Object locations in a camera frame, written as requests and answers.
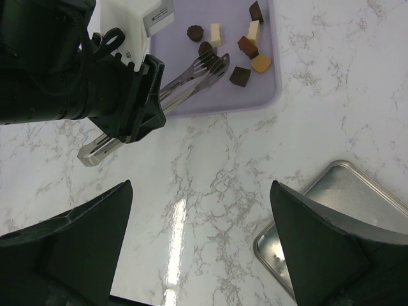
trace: fudge piece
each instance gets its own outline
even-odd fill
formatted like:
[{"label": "fudge piece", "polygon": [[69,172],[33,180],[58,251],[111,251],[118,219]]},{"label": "fudge piece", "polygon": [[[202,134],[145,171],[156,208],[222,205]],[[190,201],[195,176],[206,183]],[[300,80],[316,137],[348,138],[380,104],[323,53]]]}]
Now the fudge piece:
[{"label": "fudge piece", "polygon": [[242,36],[238,41],[238,46],[240,47],[241,51],[244,51],[249,59],[253,59],[259,55],[257,46],[251,43],[251,41],[245,36]]},{"label": "fudge piece", "polygon": [[221,30],[219,24],[211,24],[211,45],[214,48],[221,46]]},{"label": "fudge piece", "polygon": [[212,45],[207,41],[203,41],[201,43],[200,47],[198,48],[198,56],[200,58],[200,61],[207,69],[210,69],[213,63],[215,63],[215,61],[219,59],[219,57],[217,56],[217,49],[213,49]]},{"label": "fudge piece", "polygon": [[217,49],[212,48],[212,45],[209,42],[203,41],[198,48],[198,55],[202,56],[205,52],[210,50],[212,50],[214,55],[217,55]]},{"label": "fudge piece", "polygon": [[251,76],[251,71],[249,69],[235,67],[234,72],[232,72],[229,78],[230,82],[234,85],[245,87],[248,84],[249,77]]},{"label": "fudge piece", "polygon": [[225,64],[223,62],[221,62],[221,61],[217,62],[219,59],[220,59],[220,57],[215,55],[212,58],[212,60],[209,61],[208,64],[207,64],[207,69],[211,70],[211,72],[213,74],[217,74],[225,66]]},{"label": "fudge piece", "polygon": [[263,23],[262,11],[257,1],[249,7],[249,13],[251,14],[252,21],[259,20],[260,24]]},{"label": "fudge piece", "polygon": [[204,35],[204,30],[202,27],[199,25],[192,25],[191,27],[188,28],[187,30],[187,36],[192,40],[195,41],[196,43],[201,41]]},{"label": "fudge piece", "polygon": [[250,40],[251,43],[257,46],[258,36],[259,36],[259,20],[251,21],[249,23],[249,31],[248,31],[247,38]]},{"label": "fudge piece", "polygon": [[271,63],[272,61],[269,57],[263,54],[259,54],[252,60],[251,66],[252,68],[254,68],[255,71],[259,73],[264,73],[269,68]]}]

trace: dark chocolate cube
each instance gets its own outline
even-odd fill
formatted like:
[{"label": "dark chocolate cube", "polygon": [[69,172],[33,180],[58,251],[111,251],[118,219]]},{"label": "dark chocolate cube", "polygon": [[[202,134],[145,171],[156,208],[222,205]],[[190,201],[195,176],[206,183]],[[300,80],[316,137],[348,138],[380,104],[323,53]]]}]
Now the dark chocolate cube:
[{"label": "dark chocolate cube", "polygon": [[249,8],[249,13],[251,14],[252,21],[259,20],[259,23],[263,23],[263,16],[259,3],[255,1],[253,5]]},{"label": "dark chocolate cube", "polygon": [[234,85],[245,87],[248,84],[249,77],[251,76],[251,71],[249,69],[235,67],[234,72],[232,72],[229,78],[230,82]]}]

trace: white chocolate cube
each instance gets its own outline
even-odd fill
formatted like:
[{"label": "white chocolate cube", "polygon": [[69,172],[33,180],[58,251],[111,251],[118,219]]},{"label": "white chocolate cube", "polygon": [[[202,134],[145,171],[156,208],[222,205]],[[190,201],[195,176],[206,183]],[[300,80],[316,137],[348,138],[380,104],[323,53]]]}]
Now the white chocolate cube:
[{"label": "white chocolate cube", "polygon": [[249,31],[247,38],[254,45],[258,46],[258,36],[259,36],[259,20],[251,21],[249,23]]},{"label": "white chocolate cube", "polygon": [[219,24],[211,24],[211,45],[216,48],[222,45]]}]

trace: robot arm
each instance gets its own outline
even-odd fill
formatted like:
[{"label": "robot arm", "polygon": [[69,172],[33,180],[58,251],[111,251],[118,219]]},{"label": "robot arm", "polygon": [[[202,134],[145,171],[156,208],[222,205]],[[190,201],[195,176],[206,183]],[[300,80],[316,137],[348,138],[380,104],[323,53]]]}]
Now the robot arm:
[{"label": "robot arm", "polygon": [[[102,19],[105,35],[91,40],[87,26],[95,0],[3,1],[0,124],[88,117],[107,140],[121,143],[137,142],[164,126],[158,99],[164,64],[151,55],[142,62],[146,29],[139,24],[136,35],[129,33],[137,18],[118,21],[125,20],[120,13],[129,11],[124,9],[130,2],[105,1],[102,16],[111,12]],[[156,4],[149,9],[146,4],[144,13],[155,14],[154,8],[166,5]],[[159,28],[157,23],[151,27]],[[106,139],[91,151],[103,148]]]}]

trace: round chocolate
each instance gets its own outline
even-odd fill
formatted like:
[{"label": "round chocolate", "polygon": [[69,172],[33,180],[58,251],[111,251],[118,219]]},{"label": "round chocolate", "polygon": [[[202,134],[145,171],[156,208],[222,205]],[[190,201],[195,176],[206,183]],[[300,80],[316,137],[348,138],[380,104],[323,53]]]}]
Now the round chocolate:
[{"label": "round chocolate", "polygon": [[189,29],[187,30],[187,36],[192,40],[195,41],[196,43],[201,41],[201,39],[203,39],[203,35],[204,35],[204,30],[202,27],[200,27],[199,25],[192,25],[191,27],[189,27]]}]

